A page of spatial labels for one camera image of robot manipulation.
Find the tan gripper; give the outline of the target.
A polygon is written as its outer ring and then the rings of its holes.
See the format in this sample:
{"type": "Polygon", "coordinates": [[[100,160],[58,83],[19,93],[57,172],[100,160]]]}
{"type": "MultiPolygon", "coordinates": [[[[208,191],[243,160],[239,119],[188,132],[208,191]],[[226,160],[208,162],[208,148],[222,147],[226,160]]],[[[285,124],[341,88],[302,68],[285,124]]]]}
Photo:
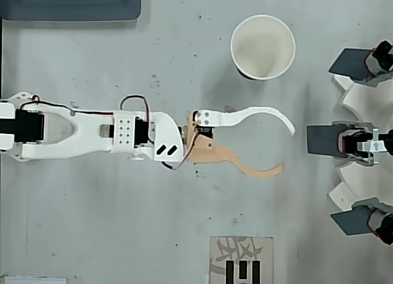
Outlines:
{"type": "MultiPolygon", "coordinates": [[[[291,135],[295,134],[293,123],[283,113],[272,107],[251,106],[237,112],[219,112],[206,109],[192,111],[188,113],[187,124],[183,126],[183,143],[187,147],[191,145],[187,160],[193,163],[214,163],[212,127],[232,127],[256,114],[269,114],[277,117],[287,127],[291,135]]],[[[230,162],[244,174],[255,178],[272,178],[284,170],[284,162],[267,170],[254,170],[244,165],[229,147],[217,147],[215,153],[218,153],[221,162],[230,162]]]]}

